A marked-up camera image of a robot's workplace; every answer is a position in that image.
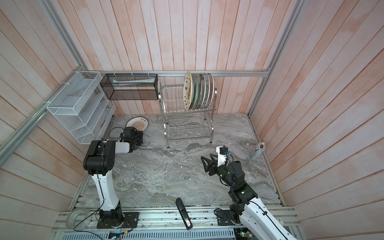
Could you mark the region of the small orange sunburst plate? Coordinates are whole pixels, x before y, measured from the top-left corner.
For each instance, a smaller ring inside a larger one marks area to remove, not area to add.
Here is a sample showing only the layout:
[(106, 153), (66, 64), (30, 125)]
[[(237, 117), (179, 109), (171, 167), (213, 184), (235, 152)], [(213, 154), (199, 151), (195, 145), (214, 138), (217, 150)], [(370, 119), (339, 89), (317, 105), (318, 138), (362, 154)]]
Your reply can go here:
[(149, 121), (145, 117), (134, 117), (127, 121), (125, 127), (135, 127), (138, 131), (145, 131), (149, 126)]

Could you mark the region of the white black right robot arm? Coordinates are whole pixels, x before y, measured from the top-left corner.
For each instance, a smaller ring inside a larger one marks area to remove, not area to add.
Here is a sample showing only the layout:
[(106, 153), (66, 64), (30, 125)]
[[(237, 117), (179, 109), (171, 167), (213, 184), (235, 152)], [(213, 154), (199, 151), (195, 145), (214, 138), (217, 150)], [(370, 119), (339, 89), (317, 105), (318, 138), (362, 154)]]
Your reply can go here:
[(259, 240), (294, 240), (283, 225), (270, 213), (257, 193), (245, 181), (245, 173), (239, 161), (218, 166), (216, 155), (201, 157), (204, 170), (210, 176), (217, 175), (229, 186), (231, 221), (242, 224)]

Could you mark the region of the light green flower plate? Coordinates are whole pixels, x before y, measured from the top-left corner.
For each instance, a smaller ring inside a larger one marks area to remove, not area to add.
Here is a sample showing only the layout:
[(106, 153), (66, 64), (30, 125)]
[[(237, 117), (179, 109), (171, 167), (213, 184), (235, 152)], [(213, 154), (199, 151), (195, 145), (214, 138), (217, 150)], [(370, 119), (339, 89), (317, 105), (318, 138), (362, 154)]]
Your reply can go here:
[(194, 83), (194, 96), (191, 103), (191, 109), (195, 110), (198, 104), (199, 94), (200, 94), (200, 78), (198, 75), (192, 75), (192, 80)]

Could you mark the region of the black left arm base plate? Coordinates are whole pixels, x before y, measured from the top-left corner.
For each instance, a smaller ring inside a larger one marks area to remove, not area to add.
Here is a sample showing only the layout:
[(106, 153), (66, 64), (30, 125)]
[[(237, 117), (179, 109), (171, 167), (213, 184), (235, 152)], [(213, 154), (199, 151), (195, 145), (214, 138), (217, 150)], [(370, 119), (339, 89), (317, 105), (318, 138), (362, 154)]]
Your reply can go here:
[(138, 225), (139, 212), (102, 211), (97, 223), (97, 229), (128, 228), (134, 229)]

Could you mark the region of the white plate green clover design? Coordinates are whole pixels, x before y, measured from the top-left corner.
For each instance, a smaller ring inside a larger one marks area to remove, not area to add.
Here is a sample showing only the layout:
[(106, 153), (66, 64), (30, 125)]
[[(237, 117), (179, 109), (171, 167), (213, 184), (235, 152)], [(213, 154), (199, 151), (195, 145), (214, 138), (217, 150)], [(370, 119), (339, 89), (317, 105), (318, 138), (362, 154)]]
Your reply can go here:
[(207, 74), (208, 76), (208, 83), (209, 83), (209, 90), (208, 90), (208, 98), (207, 98), (207, 102), (206, 102), (206, 109), (209, 107), (210, 103), (211, 103), (211, 98), (212, 98), (212, 94), (211, 94), (211, 91), (213, 90), (213, 87), (212, 87), (212, 75), (210, 73)]

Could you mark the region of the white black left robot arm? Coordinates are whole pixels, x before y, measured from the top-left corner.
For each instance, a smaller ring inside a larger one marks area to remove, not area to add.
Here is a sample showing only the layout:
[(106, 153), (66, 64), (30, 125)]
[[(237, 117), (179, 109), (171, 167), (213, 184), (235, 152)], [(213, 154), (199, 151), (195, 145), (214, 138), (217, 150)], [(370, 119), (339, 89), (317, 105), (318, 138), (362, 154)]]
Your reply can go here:
[(135, 127), (123, 129), (120, 141), (94, 140), (83, 161), (83, 167), (95, 182), (100, 200), (100, 222), (114, 228), (124, 221), (121, 203), (116, 195), (112, 170), (116, 154), (127, 154), (143, 143), (143, 131)]

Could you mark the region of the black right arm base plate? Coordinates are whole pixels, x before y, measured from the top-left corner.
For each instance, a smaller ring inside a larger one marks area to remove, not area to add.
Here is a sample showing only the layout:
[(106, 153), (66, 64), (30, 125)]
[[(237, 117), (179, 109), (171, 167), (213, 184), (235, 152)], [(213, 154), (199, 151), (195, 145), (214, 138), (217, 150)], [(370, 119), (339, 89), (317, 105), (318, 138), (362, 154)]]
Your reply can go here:
[(222, 210), (217, 208), (214, 210), (219, 226), (237, 226), (241, 225), (239, 215), (232, 210)]

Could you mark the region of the cream plate stars cartoon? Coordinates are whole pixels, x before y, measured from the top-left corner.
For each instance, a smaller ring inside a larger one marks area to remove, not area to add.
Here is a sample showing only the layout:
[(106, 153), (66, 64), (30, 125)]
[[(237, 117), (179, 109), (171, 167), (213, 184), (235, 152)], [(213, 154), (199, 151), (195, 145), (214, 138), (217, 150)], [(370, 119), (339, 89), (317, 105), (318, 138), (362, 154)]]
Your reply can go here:
[(187, 72), (185, 75), (184, 86), (183, 86), (183, 101), (185, 110), (188, 111), (192, 101), (192, 74), (191, 72)]

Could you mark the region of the cream plate floral rim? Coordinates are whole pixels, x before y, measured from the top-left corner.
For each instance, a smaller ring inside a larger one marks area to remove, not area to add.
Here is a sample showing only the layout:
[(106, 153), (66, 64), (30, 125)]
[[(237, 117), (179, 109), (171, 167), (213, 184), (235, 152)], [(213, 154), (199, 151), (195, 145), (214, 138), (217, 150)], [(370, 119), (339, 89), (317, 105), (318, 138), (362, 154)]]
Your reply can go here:
[(200, 74), (199, 79), (200, 79), (200, 93), (199, 93), (199, 101), (197, 104), (197, 109), (200, 109), (202, 106), (202, 102), (203, 102), (203, 98), (204, 98), (204, 91), (205, 91), (204, 76), (202, 74)]

